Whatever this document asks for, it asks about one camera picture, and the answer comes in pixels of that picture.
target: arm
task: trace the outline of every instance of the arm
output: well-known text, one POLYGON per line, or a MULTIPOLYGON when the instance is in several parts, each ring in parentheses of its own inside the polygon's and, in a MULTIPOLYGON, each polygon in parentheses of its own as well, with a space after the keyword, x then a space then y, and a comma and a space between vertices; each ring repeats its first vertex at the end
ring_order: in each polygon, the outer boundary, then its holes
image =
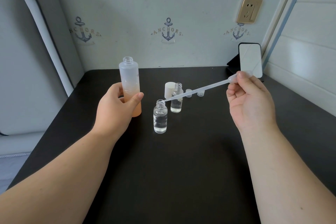
POLYGON ((226 92, 249 163, 260 220, 268 223, 336 223, 336 197, 318 180, 275 121, 266 87, 239 72, 226 92))
POLYGON ((96 122, 45 167, 0 195, 0 223, 82 223, 102 182, 116 141, 143 97, 118 98, 121 83, 100 100, 96 122))

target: bottle neck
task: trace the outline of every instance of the bottle neck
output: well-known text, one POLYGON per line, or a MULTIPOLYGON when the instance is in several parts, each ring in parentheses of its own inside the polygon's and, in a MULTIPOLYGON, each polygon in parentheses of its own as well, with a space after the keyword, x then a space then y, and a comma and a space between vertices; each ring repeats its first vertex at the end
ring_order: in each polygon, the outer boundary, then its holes
POLYGON ((182 90, 182 84, 179 82, 175 83, 175 90, 176 91, 182 90))
POLYGON ((163 99, 156 101, 156 108, 163 109, 166 106, 166 102, 163 99))
POLYGON ((133 58, 132 58, 132 57, 124 57, 124 58, 123 58, 123 61, 124 61, 126 64, 132 64, 132 63, 133 63, 133 58))

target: light switch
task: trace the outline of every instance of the light switch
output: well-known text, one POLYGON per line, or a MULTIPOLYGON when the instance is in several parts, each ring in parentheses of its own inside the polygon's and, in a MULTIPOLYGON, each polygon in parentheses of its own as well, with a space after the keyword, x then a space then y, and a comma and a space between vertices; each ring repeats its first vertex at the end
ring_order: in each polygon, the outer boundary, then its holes
POLYGON ((239 10, 238 23, 254 23, 263 0, 243 0, 239 10))

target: anchor print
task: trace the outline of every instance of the anchor print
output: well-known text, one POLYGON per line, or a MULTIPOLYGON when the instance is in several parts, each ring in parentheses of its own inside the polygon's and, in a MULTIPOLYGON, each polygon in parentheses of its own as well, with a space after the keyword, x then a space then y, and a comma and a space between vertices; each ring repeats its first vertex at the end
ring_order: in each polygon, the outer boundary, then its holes
POLYGON ((166 39, 167 41, 169 41, 169 40, 173 39, 174 36, 175 36, 175 33, 172 36, 169 36, 169 27, 171 25, 173 25, 173 23, 170 22, 170 18, 167 18, 167 22, 165 23, 165 25, 167 26, 167 36, 165 36, 163 34, 163 32, 162 32, 162 36, 163 36, 164 39, 166 39))
POLYGON ((241 38, 244 35, 244 32, 241 35, 239 35, 239 33, 240 33, 240 27, 243 26, 243 25, 244 25, 244 23, 238 23, 239 29, 238 29, 237 35, 235 35, 235 32, 232 33, 233 37, 236 40, 239 39, 239 38, 241 38))
POLYGON ((78 16, 76 17, 76 21, 77 21, 77 22, 75 22, 75 24, 81 28, 82 37, 79 37, 79 36, 77 35, 77 33, 75 33, 75 35, 76 35, 76 37, 77 37, 78 39, 80 39, 80 40, 82 40, 83 42, 86 43, 88 40, 90 40, 90 39, 92 38, 91 33, 90 33, 90 35, 89 35, 88 37, 86 37, 86 36, 85 36, 85 33, 84 33, 83 29, 82 29, 82 26, 84 26, 85 23, 82 22, 82 19, 81 19, 80 17, 78 17, 78 16))

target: pipette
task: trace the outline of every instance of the pipette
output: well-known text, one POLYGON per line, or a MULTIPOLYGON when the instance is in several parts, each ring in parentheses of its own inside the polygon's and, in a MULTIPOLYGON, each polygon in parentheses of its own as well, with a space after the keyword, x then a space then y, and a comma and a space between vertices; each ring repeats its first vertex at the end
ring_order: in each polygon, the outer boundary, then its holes
MULTIPOLYGON (((247 74, 247 76, 249 78, 253 75, 252 71, 244 71, 244 72, 247 74)), ((220 85, 223 85, 223 84, 226 84, 226 83, 235 83, 235 82, 238 82, 238 80, 237 80, 237 74, 231 75, 227 80, 216 82, 214 84, 210 84, 208 86, 204 86, 204 87, 198 88, 196 90, 192 90, 192 91, 189 91, 189 92, 185 92, 183 94, 176 95, 176 96, 171 97, 171 98, 167 98, 165 100, 165 102, 170 101, 170 100, 174 100, 174 99, 183 98, 183 97, 186 97, 186 96, 190 96, 190 95, 198 93, 198 92, 200 92, 202 90, 208 90, 208 89, 211 89, 211 88, 215 88, 217 86, 220 86, 220 85)))

